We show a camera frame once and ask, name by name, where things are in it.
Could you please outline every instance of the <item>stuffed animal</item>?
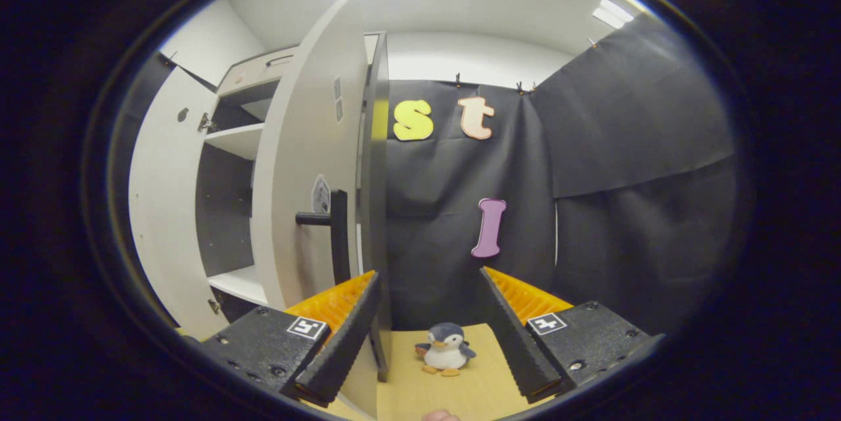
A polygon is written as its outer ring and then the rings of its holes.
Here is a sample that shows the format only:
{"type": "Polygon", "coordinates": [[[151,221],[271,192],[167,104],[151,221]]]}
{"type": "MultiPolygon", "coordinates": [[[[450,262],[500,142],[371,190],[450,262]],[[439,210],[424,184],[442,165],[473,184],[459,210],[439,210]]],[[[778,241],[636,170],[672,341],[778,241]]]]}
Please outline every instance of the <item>stuffed animal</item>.
{"type": "Polygon", "coordinates": [[[426,373],[442,370],[442,376],[459,375],[459,369],[476,356],[465,340],[465,331],[452,322],[432,326],[427,337],[429,343],[415,344],[415,353],[426,362],[422,368],[426,373]]]}

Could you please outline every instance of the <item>ceiling light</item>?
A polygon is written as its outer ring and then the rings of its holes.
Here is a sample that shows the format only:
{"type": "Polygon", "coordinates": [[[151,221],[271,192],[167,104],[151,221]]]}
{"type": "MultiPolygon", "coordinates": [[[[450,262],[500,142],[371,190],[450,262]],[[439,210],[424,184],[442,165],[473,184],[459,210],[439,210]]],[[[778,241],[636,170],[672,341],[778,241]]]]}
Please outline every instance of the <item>ceiling light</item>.
{"type": "Polygon", "coordinates": [[[609,0],[601,0],[599,7],[593,12],[598,20],[612,26],[615,29],[621,28],[626,22],[633,20],[633,15],[609,0]]]}

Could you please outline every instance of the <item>open cabinet door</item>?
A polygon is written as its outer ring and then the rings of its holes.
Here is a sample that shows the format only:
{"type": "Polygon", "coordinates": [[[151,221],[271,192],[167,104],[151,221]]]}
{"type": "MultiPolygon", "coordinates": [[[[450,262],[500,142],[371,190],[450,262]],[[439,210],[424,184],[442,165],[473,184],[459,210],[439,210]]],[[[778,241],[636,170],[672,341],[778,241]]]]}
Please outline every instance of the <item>open cabinet door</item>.
{"type": "Polygon", "coordinates": [[[157,298],[192,337],[228,325],[204,273],[196,233],[196,177],[216,95],[175,68],[152,101],[129,170],[129,219],[137,255],[157,298]]]}
{"type": "MultiPolygon", "coordinates": [[[[367,73],[358,0],[336,0],[301,41],[265,117],[254,172],[252,247],[268,305],[285,309],[336,284],[330,227],[295,223],[319,177],[348,193],[350,275],[357,267],[357,144],[367,73]]],[[[361,346],[340,397],[376,416],[376,361],[361,346]]]]}

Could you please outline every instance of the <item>door hinge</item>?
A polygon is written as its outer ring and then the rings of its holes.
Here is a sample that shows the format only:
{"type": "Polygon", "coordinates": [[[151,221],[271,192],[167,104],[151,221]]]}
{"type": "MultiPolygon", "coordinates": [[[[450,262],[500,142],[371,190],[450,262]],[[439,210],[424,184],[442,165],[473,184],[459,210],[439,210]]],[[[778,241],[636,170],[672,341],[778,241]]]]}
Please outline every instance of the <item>door hinge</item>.
{"type": "Polygon", "coordinates": [[[198,131],[203,131],[204,129],[207,129],[209,133],[219,130],[219,127],[216,127],[216,122],[211,121],[207,112],[202,114],[201,122],[198,123],[198,131]]]}
{"type": "Polygon", "coordinates": [[[219,308],[222,308],[222,305],[213,300],[208,300],[208,305],[210,305],[210,309],[213,310],[214,314],[219,314],[219,308]]]}

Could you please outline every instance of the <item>purple letter l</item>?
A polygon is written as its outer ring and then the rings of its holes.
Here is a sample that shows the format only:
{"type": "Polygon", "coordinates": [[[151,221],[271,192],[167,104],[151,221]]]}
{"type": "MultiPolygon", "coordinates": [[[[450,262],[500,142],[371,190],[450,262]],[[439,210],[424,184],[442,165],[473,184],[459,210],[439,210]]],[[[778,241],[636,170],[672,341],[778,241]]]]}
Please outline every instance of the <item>purple letter l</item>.
{"type": "Polygon", "coordinates": [[[502,221],[502,211],[507,208],[504,200],[493,200],[486,198],[478,202],[478,208],[482,210],[482,227],[478,233],[478,244],[470,251],[470,254],[477,259],[487,259],[499,253],[499,245],[496,244],[499,236],[499,222],[502,221]]]}

